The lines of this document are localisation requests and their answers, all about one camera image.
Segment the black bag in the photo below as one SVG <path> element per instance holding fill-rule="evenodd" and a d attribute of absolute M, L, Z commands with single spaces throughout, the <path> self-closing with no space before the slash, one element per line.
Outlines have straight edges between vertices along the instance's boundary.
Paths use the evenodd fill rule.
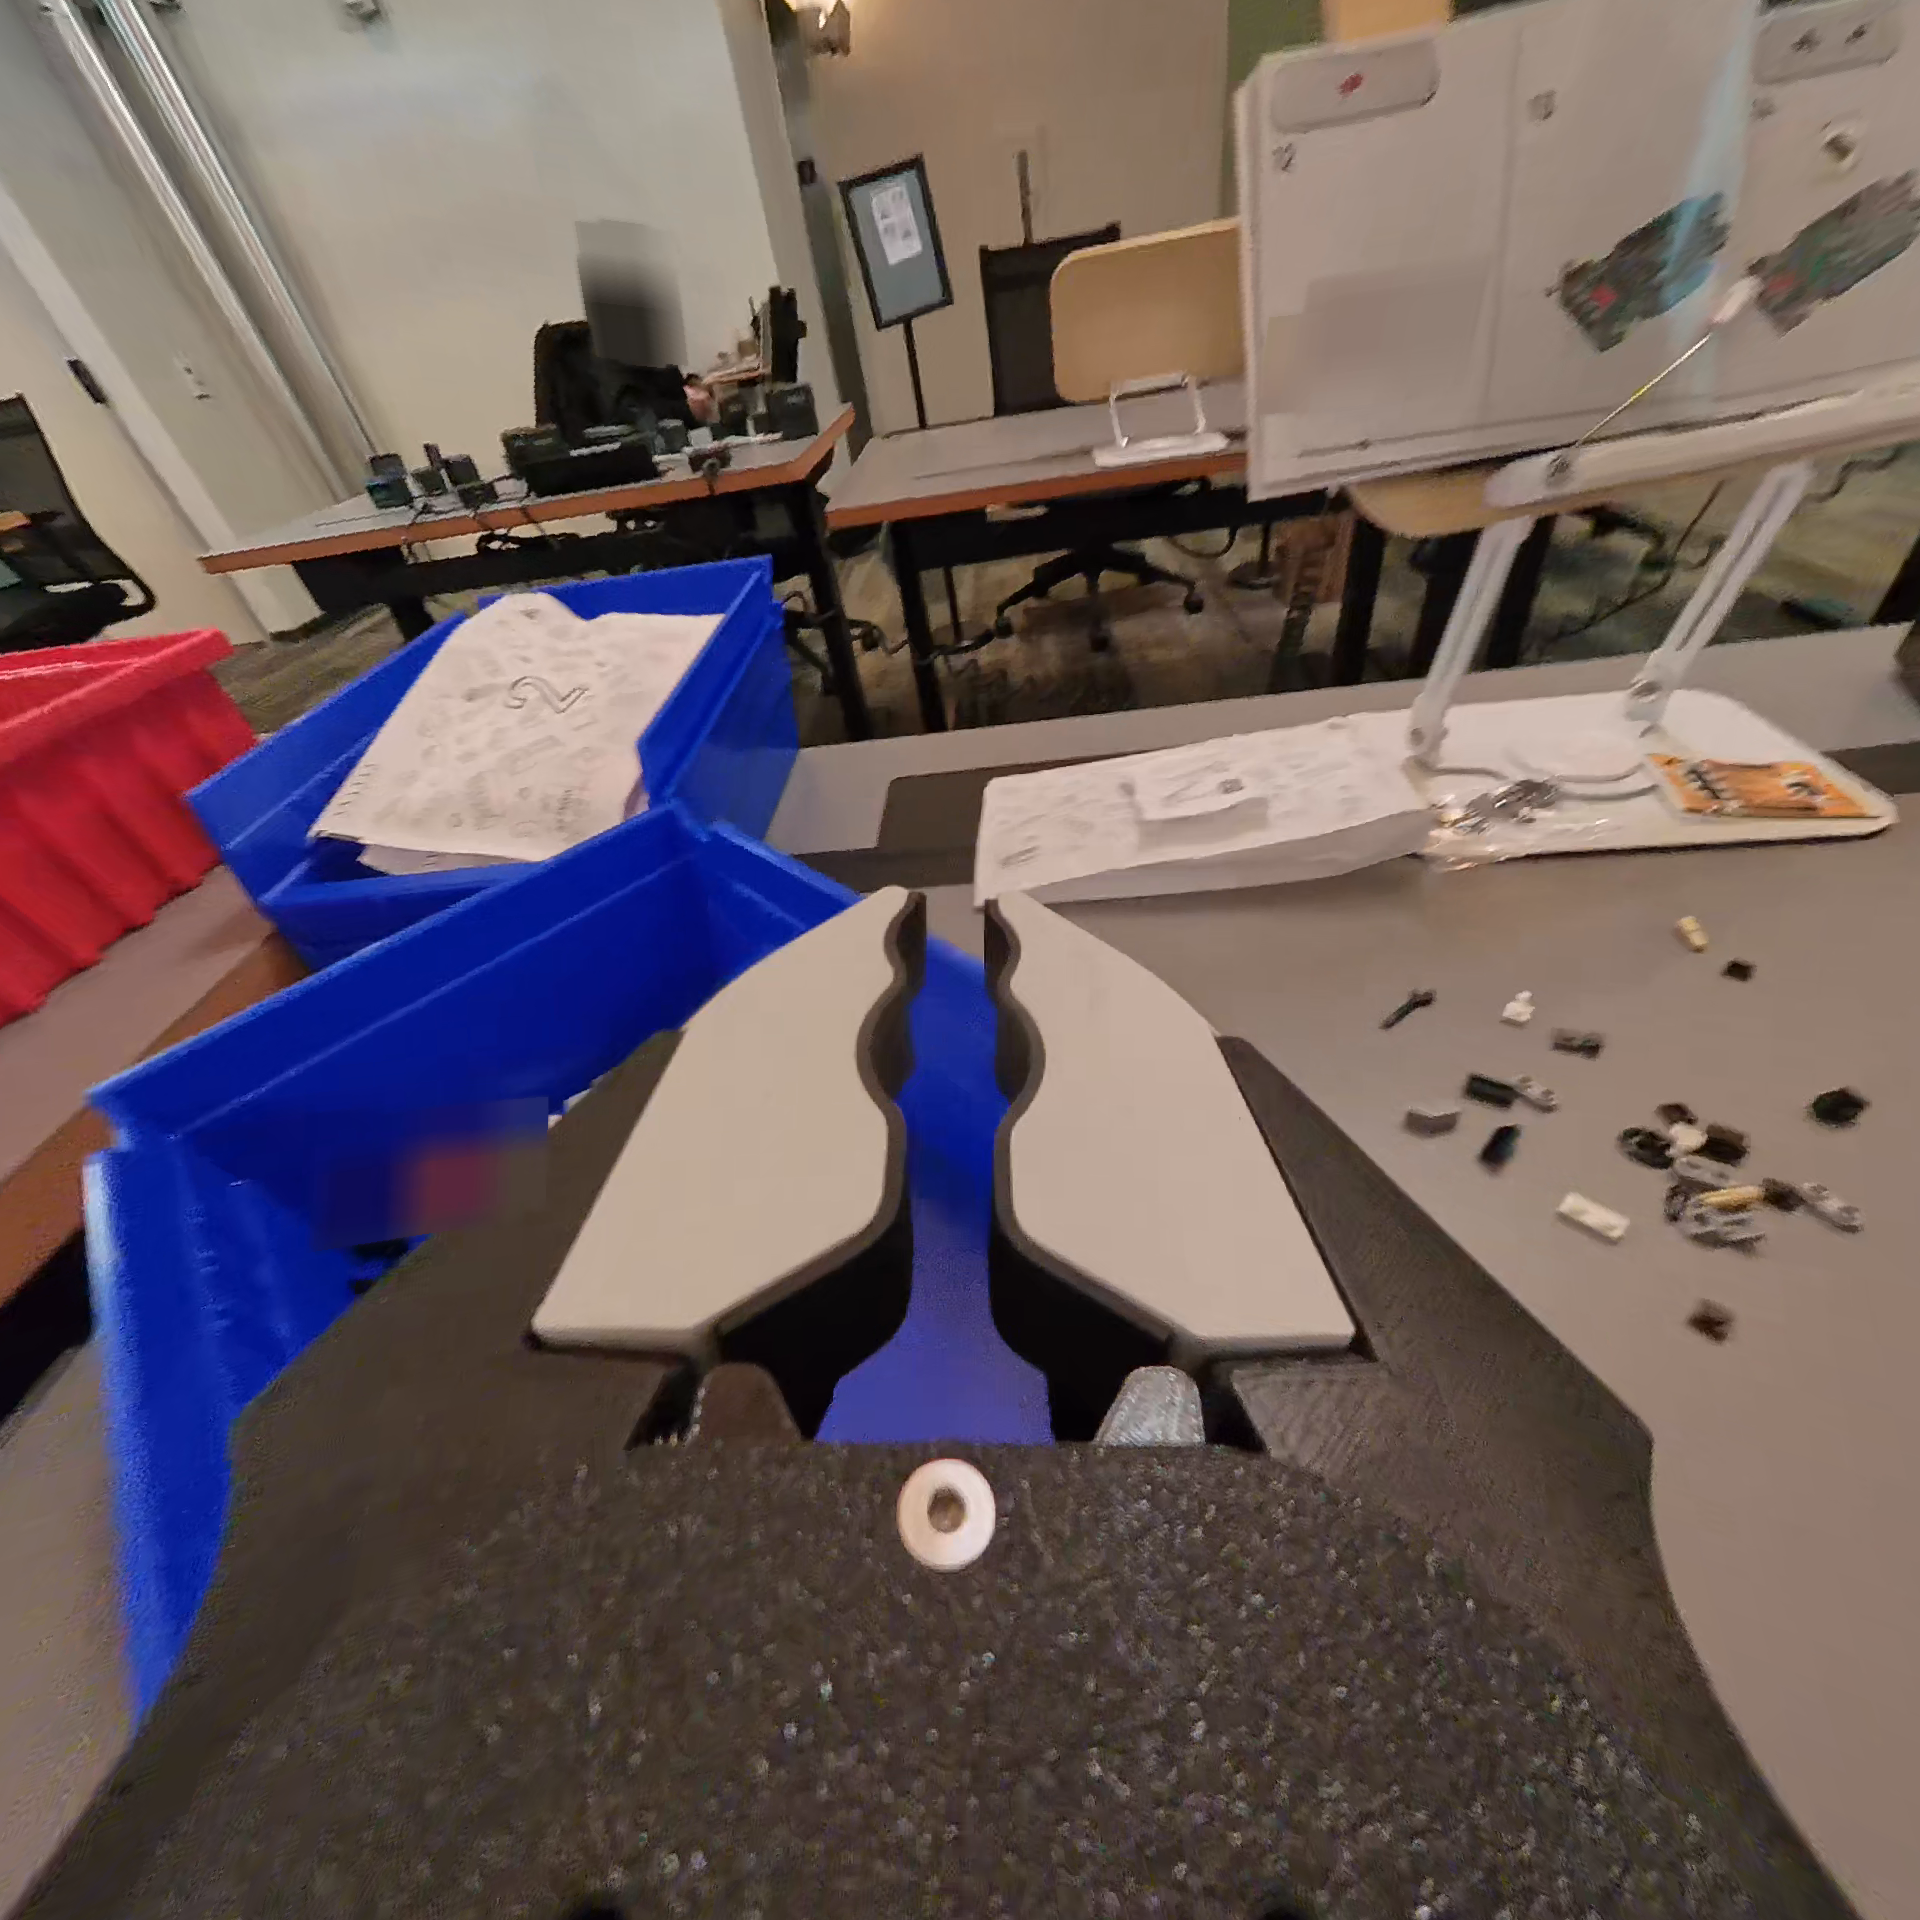
<path fill-rule="evenodd" d="M 700 383 L 677 366 L 642 366 L 602 356 L 586 320 L 543 321 L 533 336 L 533 408 L 539 425 L 568 441 L 598 428 L 701 421 Z"/>

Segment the framed sign on stand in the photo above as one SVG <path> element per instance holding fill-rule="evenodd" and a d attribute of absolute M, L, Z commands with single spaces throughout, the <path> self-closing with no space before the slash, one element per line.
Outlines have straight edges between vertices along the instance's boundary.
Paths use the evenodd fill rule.
<path fill-rule="evenodd" d="M 926 157 L 906 156 L 836 184 L 876 332 L 897 330 L 915 425 L 930 425 L 915 323 L 953 306 Z"/>

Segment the clear bag of dark parts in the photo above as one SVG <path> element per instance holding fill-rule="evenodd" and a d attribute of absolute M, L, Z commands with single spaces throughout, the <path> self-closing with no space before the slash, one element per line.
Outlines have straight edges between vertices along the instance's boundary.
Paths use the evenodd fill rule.
<path fill-rule="evenodd" d="M 1562 784 L 1540 778 L 1495 778 L 1476 788 L 1429 784 L 1429 829 L 1419 857 L 1431 867 L 1464 870 L 1523 855 L 1533 821 L 1569 798 Z"/>

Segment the orange sticker sheet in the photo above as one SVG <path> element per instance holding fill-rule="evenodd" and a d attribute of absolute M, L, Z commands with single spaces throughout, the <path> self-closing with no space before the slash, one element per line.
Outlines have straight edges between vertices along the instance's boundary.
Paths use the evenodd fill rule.
<path fill-rule="evenodd" d="M 1864 821 L 1877 803 L 1812 759 L 1643 755 L 1660 796 L 1693 821 Z"/>

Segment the pile of small brick pieces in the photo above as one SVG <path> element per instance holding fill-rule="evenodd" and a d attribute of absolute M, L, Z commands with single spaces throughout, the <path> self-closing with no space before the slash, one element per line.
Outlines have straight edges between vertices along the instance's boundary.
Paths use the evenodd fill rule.
<path fill-rule="evenodd" d="M 1860 1236 L 1861 1176 L 1847 1164 L 1835 1186 L 1829 1162 L 1860 1143 L 1872 1103 L 1847 1128 L 1812 1120 L 1827 1087 L 1776 1061 L 1754 988 L 1698 981 L 1706 998 L 1657 992 L 1599 1014 L 1528 989 L 1498 1011 L 1459 989 L 1412 992 L 1379 1021 L 1395 1089 L 1384 1108 L 1408 1140 L 1459 1140 L 1470 1193 L 1587 1236 L 1556 1218 L 1568 1192 L 1586 1193 L 1630 1220 L 1619 1244 L 1637 1254 L 1656 1234 L 1754 1250 L 1787 1216 Z"/>

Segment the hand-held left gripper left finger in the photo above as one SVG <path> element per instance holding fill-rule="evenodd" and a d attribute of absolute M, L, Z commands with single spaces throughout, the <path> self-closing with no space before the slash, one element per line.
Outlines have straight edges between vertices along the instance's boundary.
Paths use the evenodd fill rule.
<path fill-rule="evenodd" d="M 899 1213 L 926 898 L 889 884 L 776 947 L 681 1028 L 529 1331 L 717 1354 Z"/>

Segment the open instruction booklet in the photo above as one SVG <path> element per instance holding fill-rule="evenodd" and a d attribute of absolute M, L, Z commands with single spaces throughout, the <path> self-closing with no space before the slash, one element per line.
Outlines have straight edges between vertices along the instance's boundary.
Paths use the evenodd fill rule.
<path fill-rule="evenodd" d="M 1236 95 L 1262 497 L 1916 380 L 1916 3 L 1512 3 Z"/>

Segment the black electronic devices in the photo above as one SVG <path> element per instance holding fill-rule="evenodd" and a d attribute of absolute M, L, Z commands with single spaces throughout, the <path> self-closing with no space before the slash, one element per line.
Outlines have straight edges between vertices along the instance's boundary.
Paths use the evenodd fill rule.
<path fill-rule="evenodd" d="M 581 428 L 566 438 L 559 425 L 516 428 L 502 436 L 505 470 L 485 475 L 464 453 L 429 453 L 407 468 L 396 453 L 371 457 L 361 492 L 378 510 L 424 510 L 443 500 L 465 507 L 502 503 L 505 487 L 523 497 L 650 484 L 685 472 L 709 479 L 740 460 L 742 447 L 805 441 L 820 430 L 812 386 L 761 382 L 726 387 L 715 416 L 685 424 L 677 418 L 637 416 Z"/>

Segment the red plastic bin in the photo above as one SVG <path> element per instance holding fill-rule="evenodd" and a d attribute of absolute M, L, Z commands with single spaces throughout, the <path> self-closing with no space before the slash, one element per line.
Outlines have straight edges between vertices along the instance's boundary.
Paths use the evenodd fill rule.
<path fill-rule="evenodd" d="M 195 890 L 219 861 L 187 794 L 257 737 L 217 629 L 98 637 L 1 664 L 1 1021 Z"/>

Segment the blue plastic storage bin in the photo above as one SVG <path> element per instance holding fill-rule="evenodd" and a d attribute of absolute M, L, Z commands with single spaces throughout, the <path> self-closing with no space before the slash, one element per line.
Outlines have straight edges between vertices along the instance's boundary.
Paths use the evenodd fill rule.
<path fill-rule="evenodd" d="M 545 594 L 584 615 L 722 615 L 684 684 L 637 739 L 650 788 L 645 808 L 566 851 L 602 840 L 632 851 L 637 828 L 658 815 L 761 838 L 800 754 L 787 618 L 774 589 L 771 562 L 690 563 L 576 582 Z M 468 615 L 429 628 L 187 792 L 186 801 L 224 867 L 314 970 L 483 898 L 559 855 L 386 874 L 371 867 L 356 843 L 309 845 L 309 828 L 324 806 Z"/>
<path fill-rule="evenodd" d="M 478 1523 L 508 1488 L 618 1459 L 660 1370 L 537 1352 L 542 1213 L 400 1274 L 338 1190 L 475 1109 L 561 1112 L 720 988 L 844 911 L 834 877 L 730 832 L 650 828 L 319 972 L 96 1091 L 86 1173 L 133 1716 L 187 1648 L 262 1489 L 262 1594 L 321 1620 L 361 1569 Z"/>

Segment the black office chair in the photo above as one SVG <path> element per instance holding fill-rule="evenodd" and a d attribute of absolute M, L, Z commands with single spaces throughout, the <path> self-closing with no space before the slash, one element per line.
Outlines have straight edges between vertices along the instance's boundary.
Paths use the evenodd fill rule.
<path fill-rule="evenodd" d="M 1052 364 L 1050 281 L 1072 251 L 1122 239 L 1122 226 L 1082 230 L 1038 239 L 1026 236 L 1014 248 L 978 250 L 980 294 L 984 301 L 992 409 L 996 418 L 1026 416 L 1064 408 Z M 1095 600 L 1108 574 L 1122 574 L 1139 585 L 1181 589 L 1185 613 L 1203 611 L 1198 582 L 1167 569 L 1142 551 L 1114 542 L 1091 542 L 1040 563 L 1030 577 L 998 601 L 989 633 L 1005 639 L 1014 631 L 1012 611 L 1047 600 L 1067 579 L 1078 577 Z"/>

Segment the white printed paper bag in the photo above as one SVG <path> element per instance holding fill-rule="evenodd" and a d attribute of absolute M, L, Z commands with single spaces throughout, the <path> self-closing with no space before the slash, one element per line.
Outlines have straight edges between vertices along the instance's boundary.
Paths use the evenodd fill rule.
<path fill-rule="evenodd" d="M 1225 733 L 989 779 L 972 904 L 1298 884 L 1422 853 L 1431 832 L 1401 750 L 1358 721 Z"/>
<path fill-rule="evenodd" d="M 717 611 L 584 615 L 505 594 L 462 620 L 321 808 L 307 843 L 386 874 L 537 861 L 647 808 L 640 737 Z"/>

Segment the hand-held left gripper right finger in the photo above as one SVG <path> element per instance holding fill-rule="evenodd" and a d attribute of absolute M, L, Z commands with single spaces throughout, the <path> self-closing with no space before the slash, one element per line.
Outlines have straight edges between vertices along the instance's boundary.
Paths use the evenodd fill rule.
<path fill-rule="evenodd" d="M 1012 1252 L 1163 1352 L 1351 1348 L 1351 1309 L 1212 1021 L 1032 895 L 984 920 Z"/>

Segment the black mesh chair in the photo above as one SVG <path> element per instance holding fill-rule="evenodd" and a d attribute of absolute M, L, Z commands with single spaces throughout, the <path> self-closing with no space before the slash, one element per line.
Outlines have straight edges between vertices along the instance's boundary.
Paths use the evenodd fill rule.
<path fill-rule="evenodd" d="M 1 651 L 86 644 L 155 611 L 155 594 L 98 535 L 23 396 L 1 397 Z"/>

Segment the wood-edged office table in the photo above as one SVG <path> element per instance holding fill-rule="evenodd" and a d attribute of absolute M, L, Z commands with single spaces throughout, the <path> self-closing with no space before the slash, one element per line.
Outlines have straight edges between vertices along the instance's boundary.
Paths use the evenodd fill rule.
<path fill-rule="evenodd" d="M 827 694 L 844 731 L 868 739 L 874 721 L 820 492 L 856 420 L 844 404 L 810 439 L 731 441 L 726 464 L 713 445 L 692 447 L 619 486 L 536 494 L 500 481 L 494 500 L 474 506 L 453 494 L 389 507 L 340 500 L 265 533 L 219 535 L 199 565 L 228 579 L 288 567 L 318 611 L 381 607 L 413 639 L 429 628 L 436 598 L 644 569 L 647 527 L 690 533 L 695 518 L 697 529 L 726 533 L 726 551 L 770 557 L 776 579 L 804 577 Z"/>
<path fill-rule="evenodd" d="M 1360 506 L 1360 481 L 1274 497 L 1246 484 L 1244 433 L 1212 450 L 1157 451 L 1104 468 L 1101 404 L 1004 413 L 865 443 L 827 496 L 831 531 L 876 529 L 892 571 L 923 731 L 947 730 L 947 699 L 923 574 L 1079 545 L 1268 527 Z"/>

